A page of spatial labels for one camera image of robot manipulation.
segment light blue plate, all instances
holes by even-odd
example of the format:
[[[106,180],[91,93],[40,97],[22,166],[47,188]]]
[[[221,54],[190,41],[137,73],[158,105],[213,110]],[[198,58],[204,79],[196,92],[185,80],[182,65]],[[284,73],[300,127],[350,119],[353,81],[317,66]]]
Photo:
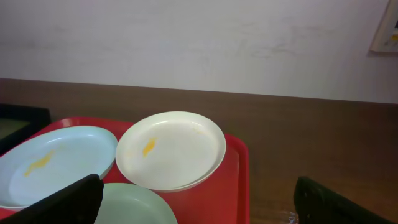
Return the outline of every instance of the light blue plate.
[[[103,178],[118,140],[94,126],[42,134],[0,158],[0,207],[21,210],[89,174]]]
[[[177,224],[157,194],[134,184],[105,184],[95,224]]]

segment tray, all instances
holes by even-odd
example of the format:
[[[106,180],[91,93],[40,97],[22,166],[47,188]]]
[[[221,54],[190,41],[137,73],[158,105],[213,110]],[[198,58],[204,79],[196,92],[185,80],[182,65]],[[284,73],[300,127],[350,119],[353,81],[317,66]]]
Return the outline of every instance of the tray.
[[[40,134],[71,126],[90,125],[111,131],[117,139],[133,123],[99,118],[73,117],[54,122]],[[227,149],[217,170],[203,183],[175,193],[158,193],[172,208],[179,224],[249,224],[248,149],[238,138],[225,134]],[[104,183],[130,183],[116,163]],[[0,208],[0,219],[14,212]]]

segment black object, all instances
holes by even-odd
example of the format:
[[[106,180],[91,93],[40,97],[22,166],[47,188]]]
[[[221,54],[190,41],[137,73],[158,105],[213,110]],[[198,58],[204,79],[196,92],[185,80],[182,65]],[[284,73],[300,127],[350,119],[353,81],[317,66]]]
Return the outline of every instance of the black object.
[[[92,224],[103,198],[104,183],[96,174],[65,187],[0,221],[0,224]]]
[[[0,104],[0,118],[29,122],[23,128],[0,139],[0,155],[6,153],[51,123],[50,111],[48,109],[30,106]]]
[[[294,192],[300,224],[394,224],[308,177],[300,177]]]

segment yellow food residue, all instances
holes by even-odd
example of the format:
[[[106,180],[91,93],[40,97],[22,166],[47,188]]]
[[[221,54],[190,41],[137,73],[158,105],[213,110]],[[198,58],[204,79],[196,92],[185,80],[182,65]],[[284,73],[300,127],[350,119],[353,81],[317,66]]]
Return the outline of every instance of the yellow food residue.
[[[36,162],[33,162],[29,167],[27,168],[27,171],[24,173],[24,176],[27,177],[33,170],[36,170],[37,168],[41,168],[45,166],[49,160],[51,159],[52,155],[54,154],[54,150],[51,150],[49,153],[47,153],[43,158],[37,160]]]
[[[148,152],[151,152],[155,148],[156,138],[151,138],[147,145],[145,146],[144,150],[142,150],[142,154],[144,157],[147,156]]]

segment plate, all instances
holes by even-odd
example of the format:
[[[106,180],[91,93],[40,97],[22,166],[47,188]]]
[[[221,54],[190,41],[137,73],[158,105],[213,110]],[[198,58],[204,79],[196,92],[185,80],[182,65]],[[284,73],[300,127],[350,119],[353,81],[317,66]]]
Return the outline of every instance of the plate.
[[[131,182],[159,192],[185,190],[204,181],[226,150],[221,129],[195,113],[155,114],[131,126],[116,149],[116,163]]]
[[[63,128],[37,136],[0,158],[0,207],[21,210],[89,174],[103,178],[118,140],[94,126]]]
[[[177,224],[169,205],[157,194],[133,184],[105,184],[95,224]]]

